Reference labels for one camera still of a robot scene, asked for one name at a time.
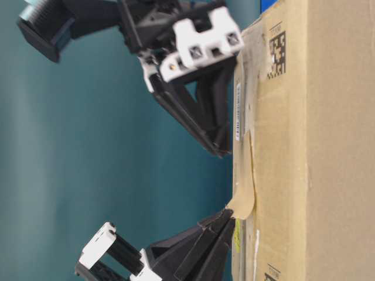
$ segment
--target gripper jaw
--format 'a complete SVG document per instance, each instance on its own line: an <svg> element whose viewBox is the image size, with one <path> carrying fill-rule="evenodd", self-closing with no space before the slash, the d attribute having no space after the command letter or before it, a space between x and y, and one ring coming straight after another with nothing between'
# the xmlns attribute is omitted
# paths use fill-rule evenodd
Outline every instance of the gripper jaw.
<svg viewBox="0 0 375 281"><path fill-rule="evenodd" d="M39 0L18 26L56 63L72 39L118 26L156 101L208 152L231 152L227 91L244 43L225 1Z"/></svg>
<svg viewBox="0 0 375 281"><path fill-rule="evenodd" d="M231 249L231 210L199 222L138 252L106 222L83 248L76 274L86 281L219 281ZM126 279L100 259L109 254L132 275Z"/></svg>

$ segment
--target white sticker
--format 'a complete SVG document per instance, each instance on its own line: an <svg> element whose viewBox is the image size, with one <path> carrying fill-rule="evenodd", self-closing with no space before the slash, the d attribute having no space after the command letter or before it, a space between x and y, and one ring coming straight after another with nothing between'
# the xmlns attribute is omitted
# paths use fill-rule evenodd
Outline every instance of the white sticker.
<svg viewBox="0 0 375 281"><path fill-rule="evenodd" d="M241 83L237 84L236 88L236 140L240 141L240 118L241 118Z"/></svg>

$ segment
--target brown cardboard box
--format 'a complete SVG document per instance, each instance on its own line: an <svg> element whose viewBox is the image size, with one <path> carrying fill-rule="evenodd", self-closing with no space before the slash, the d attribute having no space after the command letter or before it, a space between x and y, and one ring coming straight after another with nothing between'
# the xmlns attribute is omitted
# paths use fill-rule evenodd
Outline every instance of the brown cardboard box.
<svg viewBox="0 0 375 281"><path fill-rule="evenodd" d="M375 0L280 0L243 37L234 280L375 280Z"/></svg>

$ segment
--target teal wall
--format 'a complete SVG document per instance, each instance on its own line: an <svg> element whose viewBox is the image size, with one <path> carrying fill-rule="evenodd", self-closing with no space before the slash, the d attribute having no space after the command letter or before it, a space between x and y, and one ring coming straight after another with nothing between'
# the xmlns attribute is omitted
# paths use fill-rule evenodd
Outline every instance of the teal wall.
<svg viewBox="0 0 375 281"><path fill-rule="evenodd" d="M242 28L260 10L228 3ZM104 221L142 248L223 208L231 157L159 107L118 31L73 42L55 65L16 28L24 7L0 8L0 280L80 280L80 249Z"/></svg>

